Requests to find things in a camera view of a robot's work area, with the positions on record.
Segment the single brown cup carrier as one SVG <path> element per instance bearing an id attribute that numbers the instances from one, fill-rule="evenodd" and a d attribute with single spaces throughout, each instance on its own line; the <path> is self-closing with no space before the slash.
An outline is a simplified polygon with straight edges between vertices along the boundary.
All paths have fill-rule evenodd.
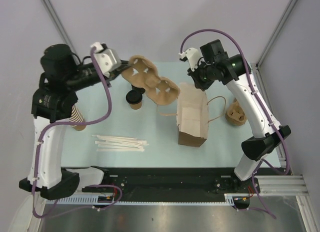
<path id="1" fill-rule="evenodd" d="M 157 67 L 141 55 L 132 56 L 131 68 L 121 73 L 132 86 L 143 88 L 146 96 L 156 105 L 166 106 L 178 99 L 179 87 L 166 77 L 158 75 Z"/>

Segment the brown paper bag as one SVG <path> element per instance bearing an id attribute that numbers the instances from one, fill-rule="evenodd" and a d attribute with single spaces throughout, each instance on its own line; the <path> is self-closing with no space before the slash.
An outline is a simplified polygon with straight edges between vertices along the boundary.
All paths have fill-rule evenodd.
<path id="1" fill-rule="evenodd" d="M 181 83 L 179 88 L 176 114 L 161 115 L 176 116 L 179 145 L 199 148 L 208 138 L 210 122 L 221 117 L 210 118 L 209 104 L 217 98 L 222 98 L 224 105 L 221 115 L 224 115 L 227 99 L 223 96 L 216 96 L 208 100 L 204 91 L 185 82 Z"/>

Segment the black cup lid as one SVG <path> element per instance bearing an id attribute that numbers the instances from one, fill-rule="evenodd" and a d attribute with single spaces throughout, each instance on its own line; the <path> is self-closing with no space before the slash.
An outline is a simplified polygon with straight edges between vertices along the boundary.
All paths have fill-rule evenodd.
<path id="1" fill-rule="evenodd" d="M 131 90 L 126 94 L 126 101 L 128 104 L 136 105 L 142 101 L 142 94 L 139 91 Z"/>

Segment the brown paper cup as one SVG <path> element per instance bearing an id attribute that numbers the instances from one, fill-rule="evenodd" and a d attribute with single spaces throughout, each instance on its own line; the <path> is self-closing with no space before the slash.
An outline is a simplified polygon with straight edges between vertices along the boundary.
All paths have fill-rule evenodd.
<path id="1" fill-rule="evenodd" d="M 131 109 L 138 110 L 142 107 L 142 102 L 139 102 L 137 104 L 130 104 Z"/>

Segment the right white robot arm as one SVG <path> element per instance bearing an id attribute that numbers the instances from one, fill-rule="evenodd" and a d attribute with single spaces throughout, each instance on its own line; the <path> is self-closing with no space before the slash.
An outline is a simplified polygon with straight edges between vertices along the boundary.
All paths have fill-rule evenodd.
<path id="1" fill-rule="evenodd" d="M 236 177 L 230 186 L 242 193 L 248 188 L 248 178 L 258 164 L 290 134 L 288 125 L 282 125 L 272 114 L 255 84 L 249 64 L 241 54 L 229 57 L 220 40 L 180 53 L 180 59 L 189 63 L 188 75 L 196 88 L 205 91 L 214 81 L 225 85 L 241 106 L 253 136 L 242 142 L 244 153 L 234 169 Z"/>

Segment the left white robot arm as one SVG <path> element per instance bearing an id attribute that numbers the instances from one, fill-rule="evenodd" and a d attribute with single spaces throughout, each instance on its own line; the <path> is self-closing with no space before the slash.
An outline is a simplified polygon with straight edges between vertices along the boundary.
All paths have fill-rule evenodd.
<path id="1" fill-rule="evenodd" d="M 31 107 L 35 132 L 33 165 L 19 187 L 30 193 L 38 192 L 50 201 L 69 197 L 76 191 L 91 192 L 94 187 L 105 192 L 111 185 L 109 172 L 104 168 L 61 167 L 67 127 L 87 125 L 85 121 L 71 119 L 77 92 L 97 83 L 108 88 L 112 80 L 132 66 L 104 43 L 94 43 L 90 57 L 91 63 L 83 64 L 68 45 L 55 44 L 40 59 L 44 72 Z"/>

